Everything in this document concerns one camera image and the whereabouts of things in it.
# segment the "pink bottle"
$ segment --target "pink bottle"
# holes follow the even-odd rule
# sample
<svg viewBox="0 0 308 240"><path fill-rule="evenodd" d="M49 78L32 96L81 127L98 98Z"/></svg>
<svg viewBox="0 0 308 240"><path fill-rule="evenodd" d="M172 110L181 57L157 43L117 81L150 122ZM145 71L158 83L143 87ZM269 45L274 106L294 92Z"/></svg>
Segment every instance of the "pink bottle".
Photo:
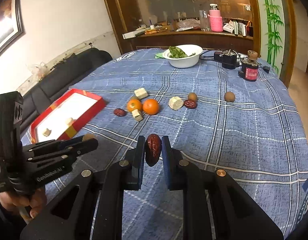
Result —
<svg viewBox="0 0 308 240"><path fill-rule="evenodd" d="M209 21L210 29L213 32L222 32L223 31L223 18L220 16L220 10L217 7L217 4L211 3L209 10Z"/></svg>

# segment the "sleeve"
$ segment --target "sleeve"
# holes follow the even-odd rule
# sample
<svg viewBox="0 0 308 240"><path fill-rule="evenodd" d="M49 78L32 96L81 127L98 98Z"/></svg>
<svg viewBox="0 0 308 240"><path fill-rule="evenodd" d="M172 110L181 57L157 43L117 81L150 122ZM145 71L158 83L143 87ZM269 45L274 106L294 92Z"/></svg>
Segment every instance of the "sleeve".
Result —
<svg viewBox="0 0 308 240"><path fill-rule="evenodd" d="M26 223L21 216L15 216L0 204L0 239L17 240Z"/></svg>

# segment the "orange fruit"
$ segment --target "orange fruit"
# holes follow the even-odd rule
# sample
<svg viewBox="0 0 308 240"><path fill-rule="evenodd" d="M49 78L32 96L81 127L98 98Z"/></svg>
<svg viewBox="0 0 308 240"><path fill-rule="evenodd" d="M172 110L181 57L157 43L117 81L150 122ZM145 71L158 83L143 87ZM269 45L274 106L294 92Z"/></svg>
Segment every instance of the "orange fruit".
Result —
<svg viewBox="0 0 308 240"><path fill-rule="evenodd" d="M135 109L138 109L139 111L142 111L143 105L142 105L141 101L139 101L137 99L129 100L128 103L127 103L127 110L129 112L132 112Z"/></svg>
<svg viewBox="0 0 308 240"><path fill-rule="evenodd" d="M149 115L157 114L159 111L159 104L155 99L147 99L143 104L143 111Z"/></svg>

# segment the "white bowl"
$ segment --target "white bowl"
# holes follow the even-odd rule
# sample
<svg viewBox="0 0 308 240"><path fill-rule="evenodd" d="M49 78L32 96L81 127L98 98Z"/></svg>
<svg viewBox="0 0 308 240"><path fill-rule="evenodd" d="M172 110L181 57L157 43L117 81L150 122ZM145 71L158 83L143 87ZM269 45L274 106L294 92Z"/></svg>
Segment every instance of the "white bowl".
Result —
<svg viewBox="0 0 308 240"><path fill-rule="evenodd" d="M175 68L188 68L197 64L199 56L203 52L203 49L197 45L179 45L176 46L184 51L187 55L194 56L185 57L185 58L171 58L169 49L163 52L163 57L169 61L169 63Z"/></svg>

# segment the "framed picture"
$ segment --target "framed picture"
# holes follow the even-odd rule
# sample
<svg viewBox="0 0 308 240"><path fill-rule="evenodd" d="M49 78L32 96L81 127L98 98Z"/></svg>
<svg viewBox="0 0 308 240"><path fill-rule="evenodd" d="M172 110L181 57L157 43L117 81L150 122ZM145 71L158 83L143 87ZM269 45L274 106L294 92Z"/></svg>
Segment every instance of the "framed picture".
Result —
<svg viewBox="0 0 308 240"><path fill-rule="evenodd" d="M20 0L0 4L0 54L23 33Z"/></svg>

